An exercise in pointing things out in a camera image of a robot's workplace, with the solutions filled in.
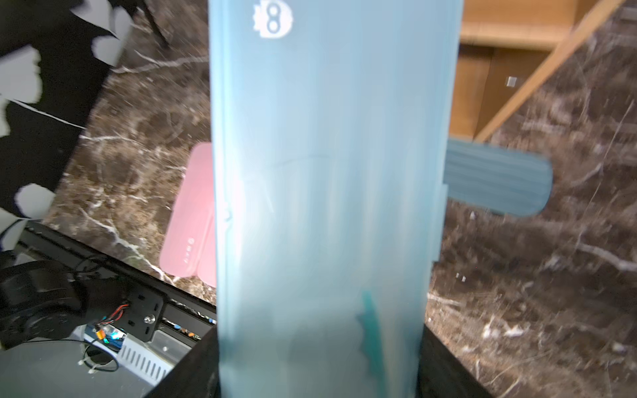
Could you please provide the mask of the light blue case with label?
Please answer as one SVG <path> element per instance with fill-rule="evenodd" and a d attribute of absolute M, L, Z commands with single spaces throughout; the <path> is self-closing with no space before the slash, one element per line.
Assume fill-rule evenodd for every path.
<path fill-rule="evenodd" d="M 413 397 L 461 1 L 212 1 L 225 397 Z"/>

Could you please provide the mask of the right pink pencil case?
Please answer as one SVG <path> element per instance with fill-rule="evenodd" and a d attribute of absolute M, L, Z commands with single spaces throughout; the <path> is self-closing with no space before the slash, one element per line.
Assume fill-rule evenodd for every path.
<path fill-rule="evenodd" d="M 206 285 L 217 287 L 217 242 L 215 222 L 210 219 L 202 237 L 201 254 L 197 266 L 197 276 Z"/>

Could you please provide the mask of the left pink pencil case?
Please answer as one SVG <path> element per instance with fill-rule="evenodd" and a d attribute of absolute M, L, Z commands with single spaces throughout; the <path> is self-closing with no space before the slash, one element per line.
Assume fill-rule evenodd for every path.
<path fill-rule="evenodd" d="M 197 276 L 202 237 L 210 219 L 215 222 L 212 145 L 200 143 L 190 154 L 173 205 L 159 257 L 164 272 L 180 278 Z"/>

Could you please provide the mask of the wooden three-tier shelf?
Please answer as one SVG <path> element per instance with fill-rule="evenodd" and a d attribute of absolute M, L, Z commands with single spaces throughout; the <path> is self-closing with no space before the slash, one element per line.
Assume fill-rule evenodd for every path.
<path fill-rule="evenodd" d="M 622 4 L 465 2 L 450 136 L 486 141 Z"/>

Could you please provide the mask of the pink pencil case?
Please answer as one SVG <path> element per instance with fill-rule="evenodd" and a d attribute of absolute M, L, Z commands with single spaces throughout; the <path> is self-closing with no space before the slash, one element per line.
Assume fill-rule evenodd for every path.
<path fill-rule="evenodd" d="M 215 222 L 212 145 L 200 143 L 190 154 L 173 205 L 159 257 L 164 272 L 180 278 L 197 276 L 202 237 L 210 219 Z"/>
<path fill-rule="evenodd" d="M 217 242 L 215 222 L 210 219 L 202 237 L 201 254 L 197 266 L 197 276 L 206 285 L 217 287 Z"/>

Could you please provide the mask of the small circuit board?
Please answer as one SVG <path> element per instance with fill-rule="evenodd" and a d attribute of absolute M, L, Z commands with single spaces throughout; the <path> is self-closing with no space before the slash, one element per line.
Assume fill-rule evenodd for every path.
<path fill-rule="evenodd" d="M 85 326 L 85 337 L 89 341 L 95 340 L 97 343 L 117 353 L 121 350 L 127 334 L 112 325 L 89 324 Z"/>

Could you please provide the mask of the light blue ribbed pencil case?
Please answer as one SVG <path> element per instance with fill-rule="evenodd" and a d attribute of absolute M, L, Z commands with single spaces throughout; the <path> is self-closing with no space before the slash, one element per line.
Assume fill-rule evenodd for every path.
<path fill-rule="evenodd" d="M 546 207 L 553 169 L 537 154 L 450 139 L 444 184 L 456 202 L 501 215 L 530 217 Z"/>

